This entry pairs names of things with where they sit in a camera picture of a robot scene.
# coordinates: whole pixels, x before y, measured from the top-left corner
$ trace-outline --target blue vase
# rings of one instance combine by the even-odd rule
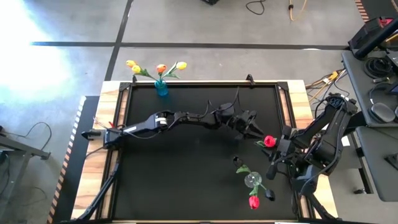
[[[159,96],[167,96],[167,94],[169,94],[169,91],[167,90],[167,84],[164,80],[156,80],[155,88]]]

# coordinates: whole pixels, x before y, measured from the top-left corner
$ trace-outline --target gray floor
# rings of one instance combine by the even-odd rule
[[[134,0],[123,42],[346,45],[363,25],[352,0],[308,0],[302,18],[290,22],[288,1],[268,0],[262,16],[246,10],[248,1],[220,0],[212,7],[199,0]],[[38,121],[47,122],[53,137],[47,161],[33,158],[22,187],[13,200],[10,223],[44,223],[55,192],[80,96],[98,95],[112,47],[33,47],[33,41],[114,42],[127,0],[12,1],[0,17],[7,43],[2,47],[0,124],[7,131],[26,133]],[[295,1],[295,9],[302,1]],[[259,5],[252,5],[260,10]],[[342,68],[337,50],[155,49],[121,48],[112,80],[130,80],[127,59],[154,71],[158,63],[188,63],[184,80],[303,79],[306,83]],[[354,96],[348,77],[338,82]],[[38,127],[29,139],[35,147],[48,132]],[[363,222],[395,223],[398,203],[383,203],[377,195],[353,195],[361,186],[352,170],[331,176],[340,217]],[[23,204],[35,202],[29,206]]]

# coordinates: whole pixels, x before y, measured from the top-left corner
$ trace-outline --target red tulip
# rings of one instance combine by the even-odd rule
[[[257,196],[249,197],[249,204],[251,209],[257,209],[260,206],[260,199]]]
[[[266,136],[266,138],[264,139],[264,144],[267,147],[274,147],[276,145],[276,140],[272,136]]]

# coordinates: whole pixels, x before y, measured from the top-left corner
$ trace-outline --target wooden frame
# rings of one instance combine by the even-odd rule
[[[209,82],[214,82],[214,83],[249,83],[249,81],[239,81],[239,80],[236,80],[236,81],[221,81],[221,80],[215,80],[215,81],[213,81],[213,80],[212,81],[172,81],[170,83],[182,83],[182,82],[184,82],[184,83],[186,83],[186,82],[191,82],[191,83],[209,83]],[[312,118],[312,112],[311,112],[310,105],[308,102],[307,92],[305,90],[304,82],[302,80],[256,80],[256,83],[270,83],[270,82],[273,82],[273,83],[287,82],[288,83],[289,97],[290,97],[290,100],[292,103],[292,109],[293,109],[296,127],[297,128],[306,128],[313,121],[313,118]],[[117,98],[119,95],[120,83],[121,82],[116,82],[116,81],[109,81],[109,82],[103,83],[103,86],[101,89],[101,95],[99,98],[98,108],[97,108],[97,112],[96,112],[96,119],[102,124],[109,125],[108,122],[113,121],[113,119],[114,119]],[[138,82],[138,83],[153,83],[153,82],[143,81],[143,82]],[[121,109],[119,110],[119,120],[116,122],[115,125],[123,123],[124,111],[125,111],[126,102],[127,102],[127,95],[128,94],[124,93],[121,98]],[[287,101],[286,101],[284,91],[280,90],[280,95],[281,95],[281,99],[282,99],[282,107],[283,107],[285,122],[286,122],[286,124],[289,125],[289,124],[291,124],[291,122],[290,122],[289,110],[287,107]],[[93,128],[101,129],[102,127],[99,126],[98,124],[94,124]],[[103,143],[102,140],[91,141],[88,145],[87,153],[101,147],[102,143]],[[110,169],[113,168],[113,164],[116,161],[117,154],[118,154],[117,151],[114,151],[111,154],[112,163],[110,165]],[[92,154],[85,161],[71,218],[79,217],[85,211],[85,209],[89,206],[89,204],[92,202],[92,200],[94,199],[96,194],[99,192],[99,190],[101,188],[101,183],[103,181],[104,164],[105,164],[106,158],[107,158],[107,151],[100,150],[99,152]],[[99,218],[106,218],[108,215],[111,191],[112,191],[112,189],[110,189],[105,196],[101,216],[100,217],[97,216]],[[330,183],[329,183],[327,176],[324,176],[324,175],[319,176],[318,188],[317,188],[317,191],[315,192],[315,196],[320,201],[320,203],[328,210],[328,212],[331,215],[333,215],[334,217],[337,217],[335,202],[333,199],[333,195],[332,195],[332,192],[330,189]],[[303,216],[309,217],[310,211],[308,211],[308,207],[307,207],[305,198],[301,199],[301,205],[302,205]],[[274,221],[280,222],[281,220],[241,220],[240,222],[274,222]],[[117,222],[121,222],[121,223],[132,223],[132,222],[133,223],[134,222],[150,223],[150,221],[140,221],[140,220],[124,220],[124,221],[117,221]],[[183,222],[199,222],[199,220],[185,220]]]

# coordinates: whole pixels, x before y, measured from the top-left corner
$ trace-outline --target orange striped edge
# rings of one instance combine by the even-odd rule
[[[363,21],[364,22],[369,21],[369,16],[368,16],[365,8],[363,7],[361,0],[355,0],[355,5],[358,8],[358,11],[359,11]]]
[[[65,174],[67,173],[69,158],[70,158],[70,154],[72,153],[73,140],[75,140],[75,134],[76,134],[76,131],[77,131],[77,127],[79,125],[81,111],[83,109],[83,105],[84,105],[85,101],[86,101],[86,97],[82,96],[80,98],[80,103],[79,103],[78,111],[76,113],[75,123],[73,124],[72,133],[70,135],[70,139],[69,139],[69,143],[68,143],[68,147],[67,147],[67,152],[65,153],[65,157],[63,159],[62,168],[61,168],[61,172],[60,172],[60,177],[59,177],[58,182],[57,182],[57,187],[55,188],[55,193],[54,193],[54,197],[52,199],[49,216],[47,218],[47,224],[52,224],[53,223],[53,217],[55,215],[55,209],[57,207],[58,199],[60,197],[60,192],[61,192],[61,189],[62,189],[63,179],[65,177]]]

